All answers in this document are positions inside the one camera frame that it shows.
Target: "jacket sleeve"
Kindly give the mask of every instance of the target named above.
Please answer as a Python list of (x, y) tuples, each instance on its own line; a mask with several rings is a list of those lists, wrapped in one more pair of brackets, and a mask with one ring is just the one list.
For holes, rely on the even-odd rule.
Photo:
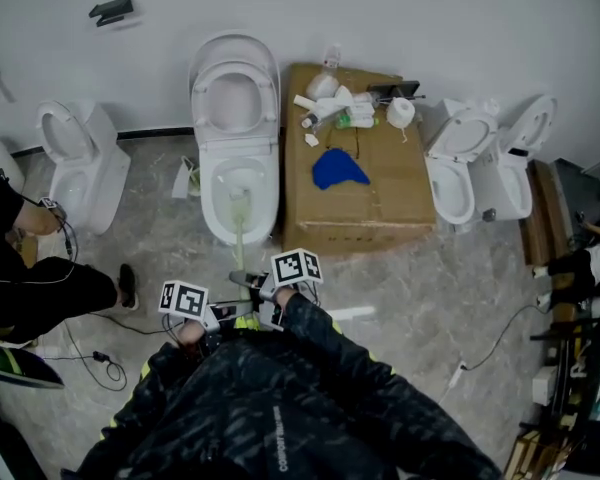
[(409, 473), (440, 480), (501, 478), (437, 403), (343, 336), (325, 311), (296, 294), (285, 314), (286, 328), (325, 365), (325, 377), (332, 379), (327, 389), (354, 419), (361, 439)]
[(193, 363), (171, 344), (162, 348), (142, 368), (140, 382), (125, 406), (102, 429), (100, 442), (87, 454), (77, 476), (64, 471), (62, 478), (105, 480), (113, 478), (129, 454), (160, 420), (165, 391), (193, 369)]

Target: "black shoe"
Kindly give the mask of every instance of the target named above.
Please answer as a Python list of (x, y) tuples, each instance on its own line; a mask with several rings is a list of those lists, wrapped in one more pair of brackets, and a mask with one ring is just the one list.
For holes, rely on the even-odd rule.
[(138, 309), (140, 307), (140, 299), (136, 292), (136, 275), (133, 272), (133, 269), (126, 263), (120, 265), (118, 286), (124, 297), (122, 307), (131, 311)]

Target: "toilet bowl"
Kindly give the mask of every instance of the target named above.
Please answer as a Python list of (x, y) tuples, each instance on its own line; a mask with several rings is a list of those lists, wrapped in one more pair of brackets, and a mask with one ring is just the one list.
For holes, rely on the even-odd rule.
[(447, 222), (468, 222), (476, 208), (468, 164), (494, 140), (493, 117), (463, 103), (444, 99), (426, 113), (421, 125), (433, 204)]
[(193, 127), (200, 149), (202, 212), (221, 241), (236, 244), (235, 195), (248, 198), (244, 244), (266, 239), (279, 199), (280, 74), (269, 49), (240, 31), (217, 34), (189, 70)]
[(496, 220), (526, 219), (533, 210), (527, 165), (551, 134), (557, 101), (537, 98), (508, 128), (498, 130), (496, 140), (469, 167), (476, 208), (495, 211)]
[(38, 106), (42, 147), (56, 164), (49, 197), (74, 228), (104, 233), (115, 217), (131, 160), (118, 146), (109, 116), (97, 103)]

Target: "gray floor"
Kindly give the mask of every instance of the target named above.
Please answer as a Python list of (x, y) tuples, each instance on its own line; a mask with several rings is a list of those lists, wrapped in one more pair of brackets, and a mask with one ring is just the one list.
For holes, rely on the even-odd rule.
[[(143, 306), (133, 315), (114, 312), (129, 325), (159, 329), (159, 290), (174, 278), (208, 286), (216, 300), (235, 296), (235, 286), (226, 281), (232, 251), (207, 230), (199, 201), (170, 198), (180, 155), (196, 156), (195, 141), (147, 139), (124, 142), (122, 148), (132, 167), (116, 220), (101, 237), (80, 236), (82, 262), (115, 276), (127, 261), (139, 272)], [(53, 164), (44, 155), (22, 163), (28, 171), (26, 193), (44, 194)], [(273, 245), (249, 250), (247, 264), (264, 266), (275, 250)], [(483, 224), (465, 235), (434, 234), (387, 253), (321, 262), (325, 307), (377, 308), (375, 317), (344, 325), (345, 334), (433, 399), (443, 398), (442, 406), (503, 467), (518, 422), (533, 413), (531, 378), (542, 353), (527, 338), (543, 330), (548, 317), (524, 312), (492, 359), (445, 391), (459, 360), (470, 365), (480, 360), (509, 317), (546, 288), (532, 282), (524, 266), (517, 222)], [(105, 391), (76, 361), (53, 363), (66, 383), (62, 391), (0, 384), (3, 416), (22, 432), (49, 478), (58, 478), (61, 467), (80, 464), (129, 398), (142, 364), (167, 339), (140, 336), (91, 315), (68, 323), (82, 352), (111, 355), (126, 368), (130, 385), (119, 393)], [(42, 338), (37, 351), (71, 355), (69, 345), (59, 327)], [(104, 382), (102, 366), (93, 369)]]
[(580, 167), (565, 160), (558, 160), (555, 168), (574, 232), (580, 229), (575, 212), (584, 212), (591, 222), (600, 219), (600, 180), (583, 173)]

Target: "blue cloth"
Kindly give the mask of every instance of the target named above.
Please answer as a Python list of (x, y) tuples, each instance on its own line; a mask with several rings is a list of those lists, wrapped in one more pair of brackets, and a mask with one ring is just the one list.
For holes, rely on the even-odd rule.
[(371, 181), (351, 155), (342, 149), (326, 151), (313, 166), (313, 182), (322, 190), (343, 181), (370, 185)]

